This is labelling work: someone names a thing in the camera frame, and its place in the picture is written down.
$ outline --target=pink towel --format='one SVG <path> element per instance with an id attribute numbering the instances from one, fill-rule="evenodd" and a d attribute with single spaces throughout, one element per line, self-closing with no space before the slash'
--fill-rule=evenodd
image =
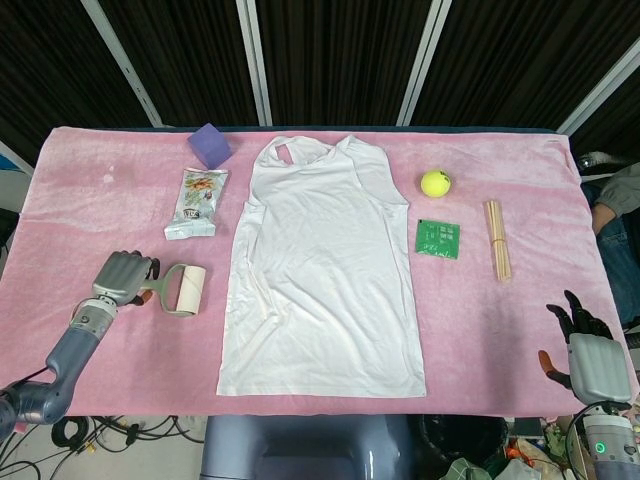
<path id="1" fill-rule="evenodd" d="M 213 238 L 168 242 L 185 167 L 201 167 L 184 133 L 54 130 L 42 148 L 0 283 L 0 385 L 41 368 L 74 306 L 113 250 L 140 250 L 207 269 L 200 314 L 163 314 L 158 299 L 125 307 L 78 382 L 70 414 L 575 412 L 570 392 L 538 365 L 547 350 L 567 370 L 557 320 L 570 289 L 622 339 L 567 138 L 502 133 L 356 133 L 383 147 L 410 202 L 409 250 L 420 218 L 460 224 L 458 260 L 411 254 L 429 394 L 426 398 L 218 397 L 231 244 L 253 161 L 279 133 L 230 133 L 234 155 Z M 336 143 L 344 132 L 286 132 Z M 442 168 L 451 192 L 429 199 L 420 175 Z M 502 201 L 513 281 L 492 266 L 482 202 Z M 633 388 L 638 385 L 634 377 Z"/>

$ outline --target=tennis ball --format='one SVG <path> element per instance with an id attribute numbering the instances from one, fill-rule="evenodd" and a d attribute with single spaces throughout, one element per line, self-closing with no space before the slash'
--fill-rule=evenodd
<path id="1" fill-rule="evenodd" d="M 420 188 L 428 197 L 442 197 L 451 188 L 451 179 L 442 170 L 430 170 L 422 176 Z"/>

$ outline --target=gray cloth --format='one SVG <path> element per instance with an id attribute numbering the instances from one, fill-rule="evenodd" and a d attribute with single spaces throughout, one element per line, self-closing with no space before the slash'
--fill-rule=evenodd
<path id="1" fill-rule="evenodd" d="M 640 163 L 629 165 L 612 176 L 596 203 L 606 205 L 618 217 L 640 208 Z"/>

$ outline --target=purple cube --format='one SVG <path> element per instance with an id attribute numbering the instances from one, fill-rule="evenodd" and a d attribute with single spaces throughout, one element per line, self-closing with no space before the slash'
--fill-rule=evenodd
<path id="1" fill-rule="evenodd" d="M 188 139 L 193 153 L 208 170 L 215 170 L 231 156 L 229 144 L 216 127 L 207 123 Z"/>

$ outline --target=jeans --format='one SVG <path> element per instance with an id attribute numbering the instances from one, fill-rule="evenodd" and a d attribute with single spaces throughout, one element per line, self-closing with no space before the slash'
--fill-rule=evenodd
<path id="1" fill-rule="evenodd" d="M 590 206 L 600 196 L 600 188 L 582 184 Z M 633 256 L 627 230 L 621 218 L 606 224 L 596 237 L 602 263 L 616 303 L 620 323 L 626 325 L 640 316 L 640 265 Z"/>

